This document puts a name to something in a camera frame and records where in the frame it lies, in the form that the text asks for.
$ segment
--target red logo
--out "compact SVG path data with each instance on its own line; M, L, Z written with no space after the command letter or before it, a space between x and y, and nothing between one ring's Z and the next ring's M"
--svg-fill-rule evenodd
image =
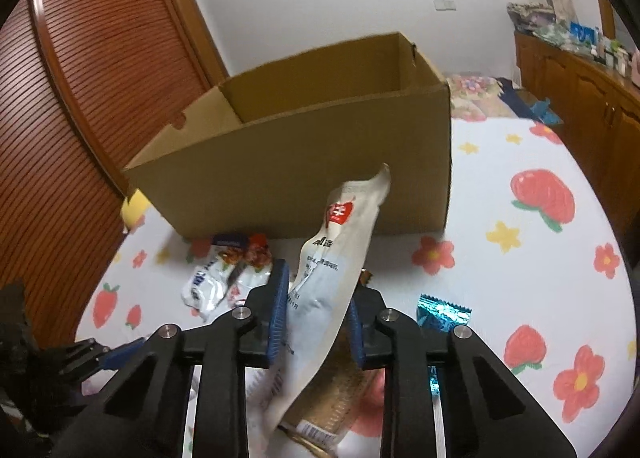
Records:
M324 228L329 226L329 222L343 225L347 218L353 211L353 202L347 203L332 203L326 208L326 217L324 222Z

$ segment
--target yellow star print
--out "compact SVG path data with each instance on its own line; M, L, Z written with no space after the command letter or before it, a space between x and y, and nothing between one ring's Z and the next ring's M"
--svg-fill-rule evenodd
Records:
M503 222L496 222L495 231L488 232L486 240L499 244L502 253L506 254L512 248L518 248L521 245L518 234L520 229L510 229Z
M511 142L512 144L517 144L518 146L520 145L520 142L522 142L522 137L519 134L515 134L515 133L510 133L507 135L507 142Z
M472 153L477 153L480 148L478 148L478 146L476 146L475 144L470 144L468 142L465 142L464 144L458 146L458 149L460 149L461 151L464 151L466 154L472 154Z
M156 254L156 263L165 264L166 260L168 260L170 257L171 257L171 254L169 253L169 249L165 247Z

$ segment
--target cardboard box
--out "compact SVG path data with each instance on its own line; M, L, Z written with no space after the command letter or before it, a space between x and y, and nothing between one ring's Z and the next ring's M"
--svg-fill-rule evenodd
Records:
M125 168L181 235L308 238L329 192L386 162L376 232L439 231L449 204L449 87L402 34L310 50L226 80Z

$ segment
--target yellow pillow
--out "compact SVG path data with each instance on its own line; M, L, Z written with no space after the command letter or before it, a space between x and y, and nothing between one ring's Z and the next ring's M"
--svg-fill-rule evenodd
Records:
M140 189L136 189L131 198L124 199L120 216L129 231L138 225L140 218L150 205L151 202L140 192Z

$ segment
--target cardboard flap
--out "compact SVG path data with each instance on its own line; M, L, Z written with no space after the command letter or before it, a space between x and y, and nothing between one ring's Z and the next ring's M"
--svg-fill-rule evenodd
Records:
M171 124L165 126L127 164L125 170L242 126L242 122L217 87L210 89L190 104L183 114L186 121L182 128L178 130Z
M244 122L400 89L398 32L316 48L273 61L221 85Z

